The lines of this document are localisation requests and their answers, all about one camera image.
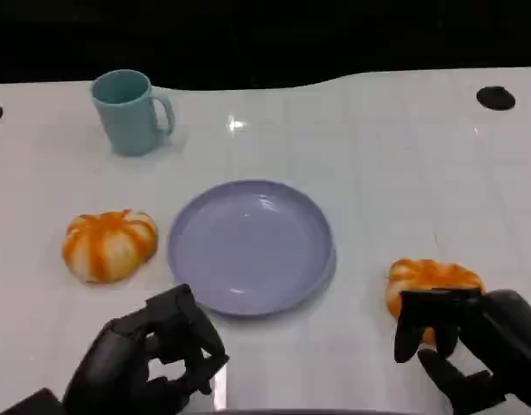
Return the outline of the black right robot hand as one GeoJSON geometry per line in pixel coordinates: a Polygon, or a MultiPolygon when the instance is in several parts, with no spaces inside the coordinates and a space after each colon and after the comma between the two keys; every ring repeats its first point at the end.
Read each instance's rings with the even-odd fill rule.
{"type": "Polygon", "coordinates": [[[414,356],[456,414],[531,408],[531,306],[513,290],[404,290],[394,359],[414,356]]]}

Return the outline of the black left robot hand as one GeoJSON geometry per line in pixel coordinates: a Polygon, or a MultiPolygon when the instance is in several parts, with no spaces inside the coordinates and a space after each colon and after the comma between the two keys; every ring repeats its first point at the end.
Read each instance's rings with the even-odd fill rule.
{"type": "Polygon", "coordinates": [[[69,414],[177,414],[212,392],[229,357],[190,287],[178,285],[108,322],[67,385],[69,414]]]}

